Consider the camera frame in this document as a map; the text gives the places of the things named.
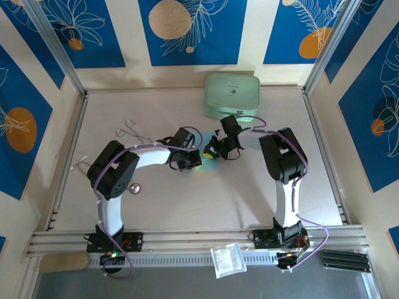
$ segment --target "small plastic bag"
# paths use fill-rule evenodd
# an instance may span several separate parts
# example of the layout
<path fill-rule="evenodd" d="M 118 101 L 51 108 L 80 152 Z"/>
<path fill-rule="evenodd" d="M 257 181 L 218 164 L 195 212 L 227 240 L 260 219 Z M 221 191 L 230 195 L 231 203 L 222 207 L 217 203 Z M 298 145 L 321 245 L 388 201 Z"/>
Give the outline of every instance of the small plastic bag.
<path fill-rule="evenodd" d="M 216 272 L 216 278 L 246 272 L 247 270 L 238 243 L 212 248 L 211 255 L 214 264 L 214 271 Z"/>

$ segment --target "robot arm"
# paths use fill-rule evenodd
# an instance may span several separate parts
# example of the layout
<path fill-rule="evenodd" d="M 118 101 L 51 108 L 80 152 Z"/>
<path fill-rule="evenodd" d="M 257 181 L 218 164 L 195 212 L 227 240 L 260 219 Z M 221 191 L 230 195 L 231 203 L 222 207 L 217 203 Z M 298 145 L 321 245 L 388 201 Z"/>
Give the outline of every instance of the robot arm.
<path fill-rule="evenodd" d="M 115 250 L 115 244 L 112 243 L 107 234 L 118 245 L 123 244 L 126 240 L 132 243 L 134 236 L 124 234 L 123 232 L 121 200 L 122 194 L 128 188 L 133 173 L 137 168 L 153 164 L 170 165 L 171 163 L 175 163 L 177 168 L 173 169 L 183 171 L 201 165 L 199 150 L 187 151 L 188 148 L 193 147 L 195 137 L 194 134 L 186 129 L 180 128 L 174 136 L 158 140 L 157 142 L 161 146 L 150 145 L 147 148 L 137 146 L 135 150 L 127 151 L 124 145 L 113 140 L 104 148 L 91 165 L 87 172 L 87 177 L 90 180 L 91 187 L 94 187 L 100 174 L 107 168 L 108 164 L 115 159 L 116 155 L 122 151 L 124 152 L 106 170 L 98 183 L 97 191 L 101 195 L 101 199 L 99 199 L 99 217 L 102 225 L 97 225 L 95 228 L 96 233 L 89 235 L 89 245 L 95 244 L 95 246 L 88 246 L 88 252 L 111 252 Z"/>
<path fill-rule="evenodd" d="M 296 216 L 300 181 L 296 184 L 293 183 L 304 174 L 305 165 L 286 141 L 294 145 L 306 161 L 307 158 L 292 130 L 283 128 L 278 132 L 266 132 L 252 131 L 250 128 L 242 129 L 234 116 L 223 118 L 221 124 L 223 131 L 215 131 L 215 135 L 204 148 L 204 156 L 210 159 L 218 157 L 228 159 L 229 152 L 233 150 L 246 148 L 260 150 L 263 153 L 267 170 L 276 182 L 277 209 L 273 218 L 273 229 L 254 230 L 255 248 L 289 249 L 297 247 L 297 239 L 306 239 L 307 232 Z"/>

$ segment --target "metal grating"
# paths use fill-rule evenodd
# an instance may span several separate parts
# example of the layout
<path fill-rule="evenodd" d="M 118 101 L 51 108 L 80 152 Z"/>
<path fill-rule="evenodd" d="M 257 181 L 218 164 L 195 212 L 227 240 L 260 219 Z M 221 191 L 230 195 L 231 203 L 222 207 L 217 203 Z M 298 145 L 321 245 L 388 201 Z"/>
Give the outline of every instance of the metal grating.
<path fill-rule="evenodd" d="M 243 257 L 247 266 L 277 265 L 277 254 L 274 252 L 243 253 Z M 130 258 L 136 268 L 213 266 L 211 254 L 133 255 Z M 100 256 L 90 255 L 89 268 L 100 267 Z M 125 267 L 129 267 L 126 261 L 107 266 L 107 268 Z"/>

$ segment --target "surgical scissors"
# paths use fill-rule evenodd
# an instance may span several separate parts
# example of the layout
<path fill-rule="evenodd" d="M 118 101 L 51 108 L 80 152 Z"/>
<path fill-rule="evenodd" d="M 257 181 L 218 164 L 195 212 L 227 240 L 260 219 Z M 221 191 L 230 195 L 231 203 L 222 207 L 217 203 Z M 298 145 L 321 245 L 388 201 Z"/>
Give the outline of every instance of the surgical scissors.
<path fill-rule="evenodd" d="M 127 121 L 125 122 L 125 126 L 129 129 L 129 131 L 124 130 L 124 129 L 119 129 L 119 130 L 117 130 L 117 131 L 115 132 L 115 134 L 116 134 L 118 137 L 121 137 L 121 138 L 124 137 L 126 134 L 129 134 L 130 136 L 133 136 L 133 137 L 137 138 L 138 140 L 140 140 L 140 142 L 142 143 L 142 145 L 144 144 L 144 141 L 143 141 L 143 140 L 148 140 L 150 143 L 152 143 L 151 138 L 141 136 L 141 135 L 139 135 L 139 134 L 133 129 L 133 127 L 134 127 L 135 125 L 136 125 L 136 123 L 135 123 L 133 120 L 127 120 Z"/>

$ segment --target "orange circle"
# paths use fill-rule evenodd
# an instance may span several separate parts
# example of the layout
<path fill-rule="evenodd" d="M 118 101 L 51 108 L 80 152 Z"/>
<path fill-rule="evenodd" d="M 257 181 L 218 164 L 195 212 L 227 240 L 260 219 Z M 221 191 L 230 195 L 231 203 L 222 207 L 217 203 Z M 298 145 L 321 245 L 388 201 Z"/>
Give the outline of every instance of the orange circle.
<path fill-rule="evenodd" d="M 187 8 L 176 0 L 161 0 L 148 15 L 151 30 L 161 39 L 178 39 L 191 28 Z"/>
<path fill-rule="evenodd" d="M 69 47 L 73 48 L 75 51 L 80 51 L 83 50 L 83 42 L 81 42 L 79 39 L 70 39 L 69 42 Z"/>
<path fill-rule="evenodd" d="M 36 142 L 37 126 L 33 114 L 25 108 L 14 108 L 6 117 L 9 128 L 6 136 L 10 146 L 19 153 L 28 153 Z M 18 123 L 23 124 L 23 130 L 18 128 Z"/>
<path fill-rule="evenodd" d="M 296 0 L 282 0 L 282 4 L 285 6 L 292 5 Z"/>
<path fill-rule="evenodd" d="M 17 4 L 18 6 L 22 6 L 21 0 L 10 0 L 12 3 Z"/>
<path fill-rule="evenodd" d="M 194 52 L 194 48 L 193 48 L 193 47 L 187 47 L 187 48 L 186 48 L 186 52 L 189 53 L 189 54 L 191 54 L 191 53 Z"/>
<path fill-rule="evenodd" d="M 372 133 L 375 136 L 381 136 L 384 133 L 384 122 L 383 120 L 377 118 L 372 122 Z"/>
<path fill-rule="evenodd" d="M 313 59 L 319 56 L 322 46 L 330 34 L 330 27 L 320 28 L 308 34 L 299 45 L 299 55 L 306 59 Z"/>

